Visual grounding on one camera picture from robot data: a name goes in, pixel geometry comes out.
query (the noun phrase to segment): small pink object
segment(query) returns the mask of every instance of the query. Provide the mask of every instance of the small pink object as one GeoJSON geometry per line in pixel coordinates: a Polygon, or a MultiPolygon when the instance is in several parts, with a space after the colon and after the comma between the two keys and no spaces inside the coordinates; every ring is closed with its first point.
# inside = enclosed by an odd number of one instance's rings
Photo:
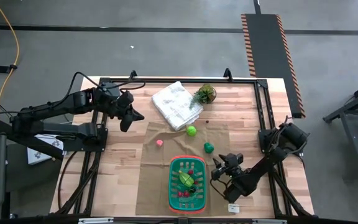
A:
{"type": "Polygon", "coordinates": [[[163,141],[162,140],[157,140],[157,145],[159,146],[159,147],[161,147],[162,146],[162,143],[163,143],[163,141]]]}

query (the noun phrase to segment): brown cloth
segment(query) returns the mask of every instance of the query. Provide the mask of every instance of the brown cloth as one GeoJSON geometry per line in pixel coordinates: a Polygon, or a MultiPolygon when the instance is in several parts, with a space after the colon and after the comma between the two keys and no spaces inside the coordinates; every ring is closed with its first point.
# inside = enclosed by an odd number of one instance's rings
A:
{"type": "MultiPolygon", "coordinates": [[[[139,188],[137,191],[136,215],[178,215],[169,209],[168,181],[171,159],[175,156],[199,156],[206,163],[206,207],[197,216],[233,215],[227,210],[225,201],[209,184],[211,171],[215,168],[213,157],[229,153],[229,131],[227,126],[212,126],[210,124],[195,125],[196,136],[188,136],[186,129],[172,131],[166,124],[149,123],[140,162],[139,188]],[[156,145],[156,140],[163,141],[162,147],[156,145]],[[204,151],[204,143],[214,146],[212,154],[204,151]]],[[[214,182],[214,186],[223,192],[224,186],[214,182]]]]}

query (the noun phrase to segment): gray floor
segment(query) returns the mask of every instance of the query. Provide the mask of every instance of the gray floor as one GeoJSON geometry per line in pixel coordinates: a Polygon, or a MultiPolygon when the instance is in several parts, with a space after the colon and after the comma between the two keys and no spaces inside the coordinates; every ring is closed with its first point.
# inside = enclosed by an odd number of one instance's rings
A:
{"type": "MultiPolygon", "coordinates": [[[[13,24],[53,26],[241,28],[240,14],[254,12],[252,0],[0,0],[0,5],[13,24]]],[[[285,29],[358,30],[357,0],[260,0],[260,5],[263,13],[281,15],[285,29]]],[[[236,77],[249,76],[241,34],[17,34],[20,65],[1,102],[9,110],[61,98],[77,70],[218,77],[230,67],[236,77]]],[[[311,133],[305,163],[315,213],[358,221],[358,180],[344,180],[357,160],[342,124],[321,119],[358,89],[358,36],[289,35],[287,41],[306,110],[306,119],[295,123],[311,133]]],[[[15,53],[10,32],[0,31],[0,62],[11,63],[15,53]]],[[[22,216],[47,214],[56,181],[16,192],[12,210],[22,216]]]]}

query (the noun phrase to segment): white sticker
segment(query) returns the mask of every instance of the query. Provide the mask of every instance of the white sticker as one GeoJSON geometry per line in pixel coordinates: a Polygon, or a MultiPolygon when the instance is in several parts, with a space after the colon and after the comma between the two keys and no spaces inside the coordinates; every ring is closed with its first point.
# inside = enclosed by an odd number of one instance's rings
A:
{"type": "Polygon", "coordinates": [[[229,204],[229,212],[239,213],[240,212],[240,205],[229,204]]]}

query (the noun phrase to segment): folded towel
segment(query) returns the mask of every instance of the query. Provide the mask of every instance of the folded towel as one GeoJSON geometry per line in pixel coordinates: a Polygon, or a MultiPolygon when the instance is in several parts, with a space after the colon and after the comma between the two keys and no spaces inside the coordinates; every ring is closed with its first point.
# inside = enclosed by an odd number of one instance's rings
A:
{"type": "Polygon", "coordinates": [[[186,124],[193,123],[203,111],[199,103],[194,103],[190,108],[192,98],[180,82],[175,82],[154,94],[152,101],[171,127],[178,131],[186,124]]]}

